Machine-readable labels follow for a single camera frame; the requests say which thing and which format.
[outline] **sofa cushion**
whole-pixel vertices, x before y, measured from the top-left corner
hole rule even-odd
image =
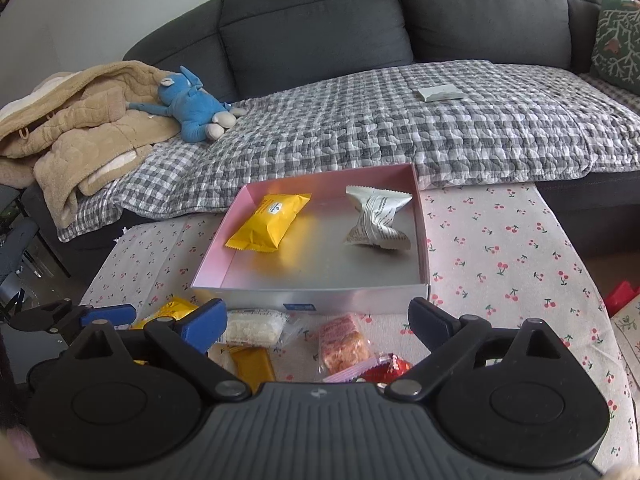
[[[591,52],[600,4],[596,0],[567,0],[571,32],[571,70],[585,73],[591,67]]]
[[[242,98],[414,59],[398,0],[223,0],[220,34]]]
[[[221,10],[221,0],[209,0],[140,40],[124,59],[137,59],[171,72],[180,72],[180,65],[184,65],[220,101],[237,101],[236,84],[218,35]]]
[[[569,68],[566,0],[401,0],[416,61]]]

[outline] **cherry print tablecloth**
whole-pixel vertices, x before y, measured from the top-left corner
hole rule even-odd
[[[611,318],[613,333],[622,352],[623,364],[636,406],[640,402],[640,296]]]
[[[605,470],[638,461],[636,419],[622,357],[602,299],[564,231],[534,185],[456,187],[421,193],[431,269],[431,300],[454,316],[484,316],[516,327],[542,317],[598,385],[610,429],[596,457]],[[193,303],[190,284],[220,222],[210,214],[136,226],[117,243],[83,301],[132,303],[138,317],[172,295]],[[304,316],[305,331],[272,351],[278,380],[318,380],[316,329],[325,318]],[[405,315],[366,316],[360,323],[377,351],[416,363],[428,352]]]

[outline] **red object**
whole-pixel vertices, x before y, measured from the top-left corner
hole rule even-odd
[[[609,317],[613,317],[629,301],[640,294],[640,286],[634,290],[628,281],[620,282],[616,288],[604,299]]]
[[[361,375],[361,377],[367,381],[367,383],[389,384],[391,381],[404,374],[412,366],[410,362],[399,358],[396,354],[389,354],[389,357],[391,357],[391,361],[388,363],[382,363],[371,370],[367,370]]]

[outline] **gray checkered blanket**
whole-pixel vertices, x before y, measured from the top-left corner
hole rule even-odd
[[[614,101],[625,105],[625,107],[634,111],[636,114],[640,114],[640,96],[630,92],[629,90],[620,88],[619,86],[607,83],[606,81],[603,81],[591,74],[580,74],[580,78],[584,79],[590,85],[595,86],[603,94],[608,95]]]
[[[446,83],[468,97],[416,97]],[[412,162],[423,189],[640,169],[640,117],[555,68],[414,64],[236,105],[248,114],[217,142],[156,144],[136,170],[81,199],[60,240],[116,221],[123,208],[153,219],[223,212],[249,182],[343,168]]]

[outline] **white snack wrapper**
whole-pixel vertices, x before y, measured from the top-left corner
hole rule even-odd
[[[411,240],[392,227],[396,211],[412,199],[411,194],[374,187],[347,186],[347,196],[360,212],[357,224],[344,241],[347,245],[376,245],[383,249],[411,249]]]
[[[229,310],[226,314],[226,330],[218,342],[230,345],[275,346],[289,320],[289,314],[266,308]]]
[[[443,101],[444,99],[462,99],[468,97],[464,92],[458,90],[455,85],[439,85],[420,88],[418,90],[420,98],[428,103],[430,101]]]

